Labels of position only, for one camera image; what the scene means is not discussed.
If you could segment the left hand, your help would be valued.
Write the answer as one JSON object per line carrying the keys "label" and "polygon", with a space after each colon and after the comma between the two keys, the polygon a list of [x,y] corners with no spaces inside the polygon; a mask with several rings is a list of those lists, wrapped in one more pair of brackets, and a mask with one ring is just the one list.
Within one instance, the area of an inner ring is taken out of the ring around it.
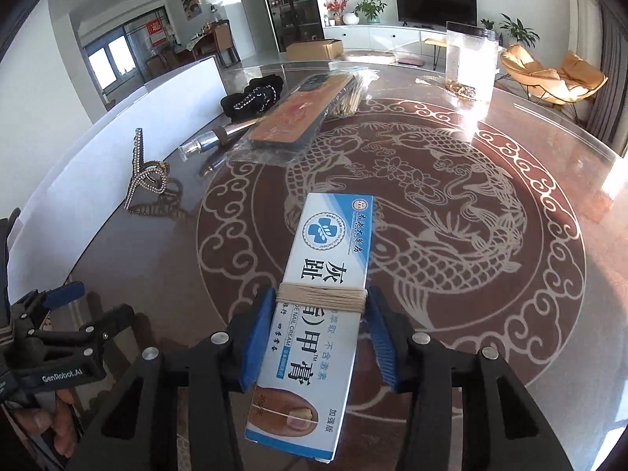
{"label": "left hand", "polygon": [[70,458],[75,453],[77,435],[72,420],[75,403],[68,389],[57,390],[57,410],[49,414],[44,409],[18,409],[14,415],[21,428],[31,437],[42,435],[47,429],[54,431],[54,447],[58,454]]}

